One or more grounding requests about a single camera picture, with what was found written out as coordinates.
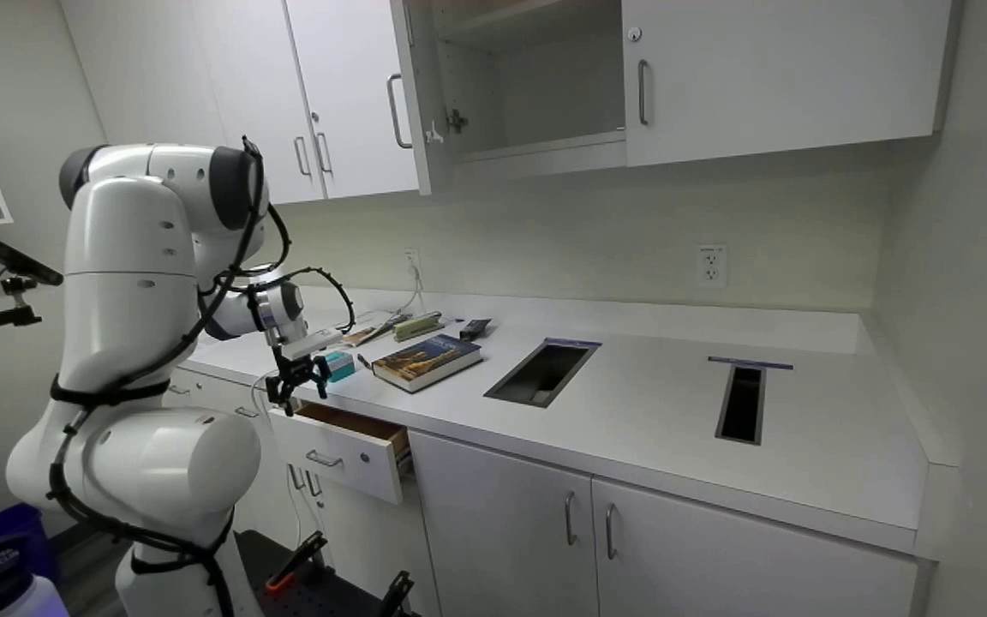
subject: open drawer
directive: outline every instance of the open drawer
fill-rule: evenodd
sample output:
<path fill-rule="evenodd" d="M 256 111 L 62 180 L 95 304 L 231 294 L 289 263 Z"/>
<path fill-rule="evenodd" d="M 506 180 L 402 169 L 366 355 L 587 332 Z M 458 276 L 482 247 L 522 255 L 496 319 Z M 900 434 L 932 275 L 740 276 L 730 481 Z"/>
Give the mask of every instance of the open drawer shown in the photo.
<path fill-rule="evenodd" d="M 402 424 L 304 400 L 293 403 L 293 419 L 273 414 L 273 433 L 283 459 L 307 466 L 330 484 L 402 504 L 402 481 L 410 459 Z"/>

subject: book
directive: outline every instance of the book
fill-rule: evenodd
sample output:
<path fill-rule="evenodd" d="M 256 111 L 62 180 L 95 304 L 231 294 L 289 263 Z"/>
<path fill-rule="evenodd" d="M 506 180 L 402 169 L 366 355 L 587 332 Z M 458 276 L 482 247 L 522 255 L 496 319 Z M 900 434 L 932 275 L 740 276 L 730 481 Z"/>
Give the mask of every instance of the book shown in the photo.
<path fill-rule="evenodd" d="M 421 391 L 435 379 L 446 379 L 472 362 L 479 362 L 479 347 L 451 336 L 433 336 L 416 347 L 406 347 L 390 355 L 375 360 L 375 374 L 402 391 Z"/>

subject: drawer handle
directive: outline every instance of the drawer handle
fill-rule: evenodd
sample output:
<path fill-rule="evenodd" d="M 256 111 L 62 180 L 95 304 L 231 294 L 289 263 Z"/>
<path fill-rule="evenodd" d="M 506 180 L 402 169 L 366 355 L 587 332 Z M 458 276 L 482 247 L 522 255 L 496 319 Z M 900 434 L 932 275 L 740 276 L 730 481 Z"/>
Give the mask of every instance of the drawer handle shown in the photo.
<path fill-rule="evenodd" d="M 390 103 L 394 143 L 399 143 L 402 151 L 410 151 L 416 143 L 402 142 L 402 121 L 399 121 L 399 103 L 394 103 L 394 82 L 402 82 L 402 71 L 394 71 L 394 74 L 389 80 L 389 103 Z"/>
<path fill-rule="evenodd" d="M 648 87 L 655 82 L 655 64 L 648 59 L 639 62 L 639 124 L 651 128 L 655 112 L 651 112 L 651 94 Z"/>
<path fill-rule="evenodd" d="M 313 177 L 307 142 L 304 142 L 304 137 L 296 137 L 293 143 L 296 143 L 296 163 L 298 163 L 298 170 Z"/>
<path fill-rule="evenodd" d="M 320 448 L 313 448 L 307 463 L 315 463 L 315 466 L 342 466 L 346 459 L 322 459 Z"/>
<path fill-rule="evenodd" d="M 576 502 L 576 495 L 568 495 L 563 504 L 567 545 L 576 545 L 571 502 Z"/>
<path fill-rule="evenodd" d="M 293 478 L 293 486 L 303 489 L 293 463 L 289 463 L 289 478 Z"/>
<path fill-rule="evenodd" d="M 315 486 L 315 474 L 303 474 L 307 481 L 313 497 L 322 497 L 322 484 Z"/>
<path fill-rule="evenodd" d="M 615 516 L 617 516 L 617 508 L 607 504 L 607 515 L 602 515 L 602 550 L 607 550 L 607 563 L 615 563 L 622 556 L 617 550 L 617 530 L 615 530 Z"/>

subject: cabinet door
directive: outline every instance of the cabinet door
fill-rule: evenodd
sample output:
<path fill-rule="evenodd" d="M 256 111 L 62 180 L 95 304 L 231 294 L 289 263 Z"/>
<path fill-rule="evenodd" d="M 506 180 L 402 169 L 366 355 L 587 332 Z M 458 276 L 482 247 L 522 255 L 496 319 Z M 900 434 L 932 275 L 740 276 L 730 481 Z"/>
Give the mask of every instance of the cabinet door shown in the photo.
<path fill-rule="evenodd" d="M 446 617 L 592 617 L 591 481 L 410 433 Z"/>
<path fill-rule="evenodd" d="M 223 142 L 261 147 L 273 203 L 322 198 L 283 0 L 192 0 L 192 16 Z"/>
<path fill-rule="evenodd" d="M 313 484 L 330 567 L 375 595 L 406 570 L 416 579 L 410 611 L 438 617 L 417 486 L 407 484 L 402 504 L 389 504 L 342 484 Z"/>
<path fill-rule="evenodd" d="M 602 617 L 907 617 L 920 567 L 768 521 L 592 484 Z"/>
<path fill-rule="evenodd" d="M 624 0 L 631 163 L 925 137 L 952 0 Z"/>
<path fill-rule="evenodd" d="M 326 193 L 417 190 L 390 3 L 289 0 Z"/>
<path fill-rule="evenodd" d="M 188 3 L 62 0 L 111 143 L 218 143 L 218 111 Z"/>

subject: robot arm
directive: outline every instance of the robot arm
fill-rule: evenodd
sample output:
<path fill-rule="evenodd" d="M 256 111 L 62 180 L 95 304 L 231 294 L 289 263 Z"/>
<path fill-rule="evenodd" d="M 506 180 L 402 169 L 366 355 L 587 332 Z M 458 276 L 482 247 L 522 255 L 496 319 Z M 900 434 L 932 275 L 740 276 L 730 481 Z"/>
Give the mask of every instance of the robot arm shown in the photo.
<path fill-rule="evenodd" d="M 269 268 L 261 275 L 241 270 L 241 286 L 218 286 L 223 276 L 231 276 L 233 263 L 241 268 L 264 243 L 261 222 L 269 216 L 269 190 L 261 177 L 261 159 L 249 155 L 231 147 L 89 147 L 74 151 L 65 160 L 60 186 L 65 203 L 74 203 L 81 190 L 111 177 L 158 177 L 169 193 L 182 198 L 188 216 L 192 276 L 198 287 L 207 332 L 216 339 L 264 332 L 278 362 L 278 377 L 269 377 L 269 393 L 273 403 L 283 403 L 293 391 L 304 379 L 315 379 L 320 398 L 326 398 L 330 368 L 315 353 L 335 344 L 352 327 L 352 313 L 349 327 L 313 332 L 303 319 L 304 304 L 298 298 L 298 287 L 278 268 Z M 74 247 L 79 243 L 100 243 L 93 247 L 93 255 L 111 255 L 106 236 L 81 236 L 74 240 Z M 162 236 L 141 236 L 133 247 L 122 251 L 173 251 L 158 243 Z"/>
<path fill-rule="evenodd" d="M 254 424 L 166 408 L 162 391 L 207 327 L 269 336 L 278 400 L 326 385 L 296 286 L 243 270 L 269 212 L 261 155 L 89 147 L 60 186 L 68 330 L 53 400 L 7 459 L 9 495 L 138 543 L 117 572 L 130 617 L 256 615 L 226 543 L 256 474 Z"/>
<path fill-rule="evenodd" d="M 330 362 L 315 353 L 339 344 L 349 332 L 349 327 L 313 332 L 303 316 L 298 287 L 281 275 L 256 275 L 243 287 L 223 294 L 207 332 L 212 339 L 237 339 L 243 332 L 264 332 L 278 362 L 278 374 L 264 379 L 269 398 L 273 403 L 283 403 L 293 391 L 304 379 L 313 379 L 320 388 L 320 398 L 326 398 Z"/>

